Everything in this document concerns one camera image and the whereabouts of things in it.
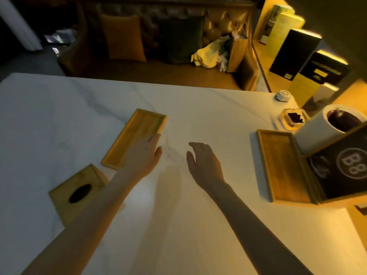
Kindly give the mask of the person's right hand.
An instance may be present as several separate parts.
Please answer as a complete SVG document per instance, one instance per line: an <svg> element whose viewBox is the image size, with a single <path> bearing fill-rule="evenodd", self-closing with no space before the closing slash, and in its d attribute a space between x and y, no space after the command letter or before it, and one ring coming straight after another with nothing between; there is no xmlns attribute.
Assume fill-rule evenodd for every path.
<svg viewBox="0 0 367 275"><path fill-rule="evenodd" d="M208 195L212 195L226 184L220 161L208 144L190 142L189 146L197 165L196 173L191 176Z"/></svg>

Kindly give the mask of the person's left hand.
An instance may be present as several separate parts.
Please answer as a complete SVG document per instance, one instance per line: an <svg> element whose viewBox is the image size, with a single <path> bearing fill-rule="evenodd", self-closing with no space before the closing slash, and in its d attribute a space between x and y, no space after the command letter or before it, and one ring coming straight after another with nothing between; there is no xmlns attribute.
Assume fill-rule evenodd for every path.
<svg viewBox="0 0 367 275"><path fill-rule="evenodd" d="M157 166L158 163L154 163L154 153L159 147L160 137L160 133L142 137L129 147L122 167L127 181L137 183Z"/></svg>

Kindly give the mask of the person's right forearm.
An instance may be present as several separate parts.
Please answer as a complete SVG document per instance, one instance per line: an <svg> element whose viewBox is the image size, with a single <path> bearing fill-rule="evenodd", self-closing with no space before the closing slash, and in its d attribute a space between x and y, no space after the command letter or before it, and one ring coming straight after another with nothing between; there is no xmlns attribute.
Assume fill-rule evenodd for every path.
<svg viewBox="0 0 367 275"><path fill-rule="evenodd" d="M223 213L258 275L313 275L223 181L203 186Z"/></svg>

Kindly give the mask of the person's left forearm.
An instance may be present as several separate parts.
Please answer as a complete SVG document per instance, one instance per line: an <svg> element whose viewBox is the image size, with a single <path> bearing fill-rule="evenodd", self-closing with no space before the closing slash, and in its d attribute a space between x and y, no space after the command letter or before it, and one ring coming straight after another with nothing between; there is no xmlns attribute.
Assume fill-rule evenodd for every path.
<svg viewBox="0 0 367 275"><path fill-rule="evenodd" d="M119 171L21 275L81 275L117 212L145 171Z"/></svg>

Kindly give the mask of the narrow wooden tray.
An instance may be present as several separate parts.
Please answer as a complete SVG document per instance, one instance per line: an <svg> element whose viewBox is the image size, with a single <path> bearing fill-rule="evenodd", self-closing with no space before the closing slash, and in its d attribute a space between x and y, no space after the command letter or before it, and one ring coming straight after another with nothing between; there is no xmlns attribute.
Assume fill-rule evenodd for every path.
<svg viewBox="0 0 367 275"><path fill-rule="evenodd" d="M111 148L101 161L101 165L113 170L123 166L126 151L140 138L161 133L167 116L152 111L136 109Z"/></svg>

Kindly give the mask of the brown tufted leather sofa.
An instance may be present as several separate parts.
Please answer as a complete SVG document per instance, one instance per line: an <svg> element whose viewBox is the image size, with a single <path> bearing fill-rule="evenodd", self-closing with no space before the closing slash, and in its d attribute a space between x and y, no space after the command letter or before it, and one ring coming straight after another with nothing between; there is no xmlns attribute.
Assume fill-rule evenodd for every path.
<svg viewBox="0 0 367 275"><path fill-rule="evenodd" d="M69 77L157 83L189 87L208 87L254 91L259 68L247 42L237 72L221 72L190 64L166 63L160 49L159 23L162 19L205 16L203 45L230 36L236 26L248 25L252 40L255 3L239 0L76 0L79 33L58 63ZM110 60L99 15L141 17L142 41L146 62Z"/></svg>

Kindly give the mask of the wide wooden tray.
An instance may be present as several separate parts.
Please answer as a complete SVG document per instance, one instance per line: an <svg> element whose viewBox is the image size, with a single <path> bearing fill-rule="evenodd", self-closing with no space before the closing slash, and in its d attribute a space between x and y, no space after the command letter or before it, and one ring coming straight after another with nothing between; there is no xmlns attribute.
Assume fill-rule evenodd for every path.
<svg viewBox="0 0 367 275"><path fill-rule="evenodd" d="M291 132L258 129L257 139L271 203L315 207L318 198Z"/></svg>

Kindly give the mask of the wooden tissue box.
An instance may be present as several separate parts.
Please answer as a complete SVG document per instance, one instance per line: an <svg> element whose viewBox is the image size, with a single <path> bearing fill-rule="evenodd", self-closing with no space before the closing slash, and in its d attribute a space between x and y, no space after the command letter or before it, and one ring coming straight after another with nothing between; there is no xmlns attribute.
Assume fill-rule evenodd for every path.
<svg viewBox="0 0 367 275"><path fill-rule="evenodd" d="M49 192L49 197L66 227L108 184L107 177L89 164Z"/></svg>

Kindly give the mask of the yellow plastic bag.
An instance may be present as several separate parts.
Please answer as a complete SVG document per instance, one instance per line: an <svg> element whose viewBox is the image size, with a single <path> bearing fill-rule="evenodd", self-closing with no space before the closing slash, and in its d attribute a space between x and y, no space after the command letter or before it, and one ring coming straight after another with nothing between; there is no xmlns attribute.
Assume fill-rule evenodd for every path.
<svg viewBox="0 0 367 275"><path fill-rule="evenodd" d="M229 53L227 44L230 43L230 36L221 37L206 47L199 49L191 56L191 63L207 69L218 67L219 71L227 72Z"/></svg>

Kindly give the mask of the glass ashtray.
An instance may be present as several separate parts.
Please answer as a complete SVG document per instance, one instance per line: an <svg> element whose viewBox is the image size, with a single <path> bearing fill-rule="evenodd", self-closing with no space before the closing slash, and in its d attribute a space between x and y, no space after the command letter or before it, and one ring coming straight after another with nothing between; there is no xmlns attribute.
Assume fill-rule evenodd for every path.
<svg viewBox="0 0 367 275"><path fill-rule="evenodd" d="M279 120L285 129L296 131L303 127L310 119L309 115L301 108L284 109L279 115Z"/></svg>

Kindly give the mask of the white round call button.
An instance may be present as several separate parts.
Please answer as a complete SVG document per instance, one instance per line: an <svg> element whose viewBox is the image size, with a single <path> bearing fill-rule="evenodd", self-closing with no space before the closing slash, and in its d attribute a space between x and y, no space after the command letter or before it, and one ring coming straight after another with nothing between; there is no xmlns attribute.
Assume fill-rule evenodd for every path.
<svg viewBox="0 0 367 275"><path fill-rule="evenodd" d="M276 93L275 98L280 102L288 102L292 98L292 94L289 91L281 90Z"/></svg>

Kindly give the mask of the dark green cushion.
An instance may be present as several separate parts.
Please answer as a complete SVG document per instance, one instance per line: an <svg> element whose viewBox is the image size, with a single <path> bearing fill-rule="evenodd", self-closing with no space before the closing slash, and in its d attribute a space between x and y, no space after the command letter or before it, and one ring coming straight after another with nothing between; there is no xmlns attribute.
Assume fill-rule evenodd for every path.
<svg viewBox="0 0 367 275"><path fill-rule="evenodd" d="M166 63L190 64L203 45L205 16L162 19L159 23L160 49Z"/></svg>

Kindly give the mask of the brown paper bag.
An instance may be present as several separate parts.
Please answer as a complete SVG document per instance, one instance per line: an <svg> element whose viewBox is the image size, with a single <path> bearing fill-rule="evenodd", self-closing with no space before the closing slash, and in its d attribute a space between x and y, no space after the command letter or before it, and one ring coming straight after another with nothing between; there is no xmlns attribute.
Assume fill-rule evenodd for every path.
<svg viewBox="0 0 367 275"><path fill-rule="evenodd" d="M231 32L227 73L237 72L241 65L248 42L247 28L245 22L243 27L236 26L236 30Z"/></svg>

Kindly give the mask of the orange cushion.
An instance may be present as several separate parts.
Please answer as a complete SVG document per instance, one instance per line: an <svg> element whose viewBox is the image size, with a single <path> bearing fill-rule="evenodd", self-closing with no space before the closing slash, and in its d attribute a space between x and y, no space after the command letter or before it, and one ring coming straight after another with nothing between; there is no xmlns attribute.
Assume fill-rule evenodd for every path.
<svg viewBox="0 0 367 275"><path fill-rule="evenodd" d="M146 62L142 41L141 17L100 14L110 60Z"/></svg>

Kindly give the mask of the white paper roll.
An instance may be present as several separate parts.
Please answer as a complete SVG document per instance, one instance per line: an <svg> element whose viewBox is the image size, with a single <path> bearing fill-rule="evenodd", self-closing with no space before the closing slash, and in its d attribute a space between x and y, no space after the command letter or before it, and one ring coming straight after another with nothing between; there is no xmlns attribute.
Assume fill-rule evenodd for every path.
<svg viewBox="0 0 367 275"><path fill-rule="evenodd" d="M309 155L365 121L367 116L360 111L342 104L331 104L308 120L294 137L301 154Z"/></svg>

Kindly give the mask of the plain black box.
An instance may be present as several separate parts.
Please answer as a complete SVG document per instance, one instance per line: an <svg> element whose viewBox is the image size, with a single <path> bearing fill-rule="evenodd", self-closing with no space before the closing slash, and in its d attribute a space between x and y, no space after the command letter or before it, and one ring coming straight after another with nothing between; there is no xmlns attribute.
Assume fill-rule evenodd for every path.
<svg viewBox="0 0 367 275"><path fill-rule="evenodd" d="M318 33L292 28L276 55L269 72L293 81L321 40L322 36Z"/></svg>

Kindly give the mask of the shiny crumpled wrapper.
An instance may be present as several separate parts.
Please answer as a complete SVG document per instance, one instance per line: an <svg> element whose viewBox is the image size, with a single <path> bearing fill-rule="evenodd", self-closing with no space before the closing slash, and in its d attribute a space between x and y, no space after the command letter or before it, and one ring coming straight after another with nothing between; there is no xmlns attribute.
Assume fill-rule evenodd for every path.
<svg viewBox="0 0 367 275"><path fill-rule="evenodd" d="M74 44L77 37L77 30L74 28L65 28L56 30L53 33L44 34L43 38L47 45L51 46L53 52L59 57L63 51Z"/></svg>

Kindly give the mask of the small white box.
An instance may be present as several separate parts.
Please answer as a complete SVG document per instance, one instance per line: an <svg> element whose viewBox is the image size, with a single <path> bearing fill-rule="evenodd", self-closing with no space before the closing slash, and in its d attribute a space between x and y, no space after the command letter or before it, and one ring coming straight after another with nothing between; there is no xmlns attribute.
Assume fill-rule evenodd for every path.
<svg viewBox="0 0 367 275"><path fill-rule="evenodd" d="M315 103L318 101L327 100L331 96L333 96L333 94L335 94L338 90L339 88L337 86L334 86L330 83L323 83L312 95L311 100Z"/></svg>

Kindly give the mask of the black box with yellow label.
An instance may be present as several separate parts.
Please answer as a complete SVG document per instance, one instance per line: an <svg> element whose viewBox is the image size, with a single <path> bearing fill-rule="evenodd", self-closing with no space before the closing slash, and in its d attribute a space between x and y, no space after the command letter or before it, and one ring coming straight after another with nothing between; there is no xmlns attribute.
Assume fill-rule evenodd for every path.
<svg viewBox="0 0 367 275"><path fill-rule="evenodd" d="M324 83L336 86L348 73L348 62L329 51L315 51L292 80L288 91L303 107Z"/></svg>

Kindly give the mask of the black sign in wooden frame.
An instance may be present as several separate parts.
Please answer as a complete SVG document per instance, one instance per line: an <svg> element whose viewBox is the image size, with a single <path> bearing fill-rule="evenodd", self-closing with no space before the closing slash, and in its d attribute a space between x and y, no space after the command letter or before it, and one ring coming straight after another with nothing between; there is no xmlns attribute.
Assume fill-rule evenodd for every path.
<svg viewBox="0 0 367 275"><path fill-rule="evenodd" d="M367 121L305 159L321 203L367 201Z"/></svg>

